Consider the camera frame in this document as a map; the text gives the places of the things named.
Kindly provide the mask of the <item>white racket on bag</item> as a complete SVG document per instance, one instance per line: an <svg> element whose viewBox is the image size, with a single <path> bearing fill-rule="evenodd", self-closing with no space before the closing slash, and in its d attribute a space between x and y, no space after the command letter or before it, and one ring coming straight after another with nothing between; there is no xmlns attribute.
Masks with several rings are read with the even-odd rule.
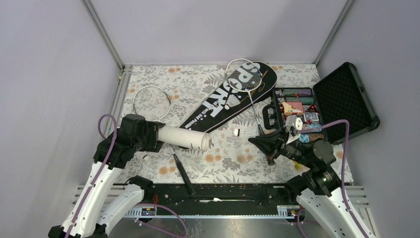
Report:
<svg viewBox="0 0 420 238"><path fill-rule="evenodd" d="M257 90L262 83L263 75L259 67L249 59L234 59L228 63L225 70L225 78L228 85L237 92L246 92L249 95L251 106L247 109L251 110L252 122L244 127L256 127L259 135L265 135L267 129L263 125L263 106L262 102L254 103L252 92ZM247 142L248 138L239 137Z"/></svg>

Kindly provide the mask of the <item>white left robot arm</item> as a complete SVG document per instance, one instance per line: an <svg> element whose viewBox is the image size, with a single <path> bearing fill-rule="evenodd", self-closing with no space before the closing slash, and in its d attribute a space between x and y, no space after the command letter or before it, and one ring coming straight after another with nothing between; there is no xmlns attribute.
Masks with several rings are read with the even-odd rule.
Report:
<svg viewBox="0 0 420 238"><path fill-rule="evenodd" d="M158 141L158 131L165 125L129 114L123 117L118 127L114 116L108 117L113 121L114 131L109 136L101 134L103 140L97 146L80 198L66 220L50 229L50 238L106 238L131 207L139 202L147 204L153 199L153 182L134 176L129 179L124 193L103 209L111 187L134 154L160 150L163 143Z"/></svg>

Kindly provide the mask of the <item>red playing card box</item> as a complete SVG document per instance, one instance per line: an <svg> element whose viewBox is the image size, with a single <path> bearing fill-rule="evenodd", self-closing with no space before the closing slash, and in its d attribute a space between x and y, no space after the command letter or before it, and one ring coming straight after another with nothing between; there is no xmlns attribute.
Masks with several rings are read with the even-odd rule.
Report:
<svg viewBox="0 0 420 238"><path fill-rule="evenodd" d="M299 115L302 116L305 112L301 102L282 102L284 114L286 116Z"/></svg>

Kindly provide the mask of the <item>floral table mat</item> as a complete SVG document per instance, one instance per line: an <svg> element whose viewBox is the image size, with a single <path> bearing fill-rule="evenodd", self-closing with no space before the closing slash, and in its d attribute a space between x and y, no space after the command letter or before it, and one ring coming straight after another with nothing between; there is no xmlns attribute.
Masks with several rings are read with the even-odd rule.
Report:
<svg viewBox="0 0 420 238"><path fill-rule="evenodd" d="M224 80L224 65L132 66L121 114L133 112L134 93L147 85L158 86L171 98L171 110L163 119L170 126L180 126L184 120ZM283 183L307 170L297 171L295 162L278 157L273 166L253 144L235 137L233 129L250 125L251 110L240 113L214 130L212 146L206 152L173 150L194 183ZM155 183L181 183L171 149L164 145L158 153L139 152L129 161L117 179L126 182L130 177L142 176Z"/></svg>

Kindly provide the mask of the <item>black poker chip case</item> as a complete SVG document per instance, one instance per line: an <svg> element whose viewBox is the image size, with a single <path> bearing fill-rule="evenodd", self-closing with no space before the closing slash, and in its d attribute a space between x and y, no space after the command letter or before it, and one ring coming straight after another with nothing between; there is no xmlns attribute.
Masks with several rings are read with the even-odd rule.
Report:
<svg viewBox="0 0 420 238"><path fill-rule="evenodd" d="M313 87L275 87L270 92L270 103L262 110L264 127L280 129L287 119L284 103L300 105L303 129L316 128L302 134L302 143L326 139L337 145L344 142L345 124L326 129L320 126L346 119L350 124L349 138L377 129L380 119L374 112L356 67L345 62Z"/></svg>

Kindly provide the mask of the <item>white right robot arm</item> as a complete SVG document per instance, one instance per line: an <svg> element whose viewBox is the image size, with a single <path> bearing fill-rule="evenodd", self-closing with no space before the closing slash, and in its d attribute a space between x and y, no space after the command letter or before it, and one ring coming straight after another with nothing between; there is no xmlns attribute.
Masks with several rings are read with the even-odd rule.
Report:
<svg viewBox="0 0 420 238"><path fill-rule="evenodd" d="M287 143L281 130L251 137L248 141L260 149L269 165L283 156L308 168L306 172L289 179L284 198L290 204L299 204L333 238L375 237L355 210L345 185L331 164L336 161L333 146L325 139L313 143Z"/></svg>

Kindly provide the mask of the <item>white shuttlecock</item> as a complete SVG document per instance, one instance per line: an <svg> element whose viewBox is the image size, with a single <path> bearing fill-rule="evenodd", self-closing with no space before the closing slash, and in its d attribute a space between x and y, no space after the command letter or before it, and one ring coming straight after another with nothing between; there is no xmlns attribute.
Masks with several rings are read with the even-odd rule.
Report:
<svg viewBox="0 0 420 238"><path fill-rule="evenodd" d="M256 127L235 128L233 129L232 133L234 136L242 138L253 138L259 135L258 129Z"/></svg>

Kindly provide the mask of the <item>white shuttlecock tube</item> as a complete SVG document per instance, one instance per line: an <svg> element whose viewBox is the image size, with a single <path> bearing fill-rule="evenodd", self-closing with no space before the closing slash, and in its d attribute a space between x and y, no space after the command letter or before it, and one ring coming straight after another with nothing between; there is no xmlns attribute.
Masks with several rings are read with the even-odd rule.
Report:
<svg viewBox="0 0 420 238"><path fill-rule="evenodd" d="M205 152L210 148L211 136L209 133L164 126L158 130L157 140Z"/></svg>

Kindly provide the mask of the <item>black racket cover bag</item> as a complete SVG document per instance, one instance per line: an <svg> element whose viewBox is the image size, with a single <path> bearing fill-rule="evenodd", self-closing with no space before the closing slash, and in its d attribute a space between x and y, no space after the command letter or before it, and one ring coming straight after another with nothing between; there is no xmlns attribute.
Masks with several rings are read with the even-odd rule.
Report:
<svg viewBox="0 0 420 238"><path fill-rule="evenodd" d="M270 91L276 85L277 74L271 66L263 62L254 63L263 75L261 85L252 92L252 99L256 104L269 97ZM182 122L180 128L210 133L250 106L248 93L234 91L224 81Z"/></svg>

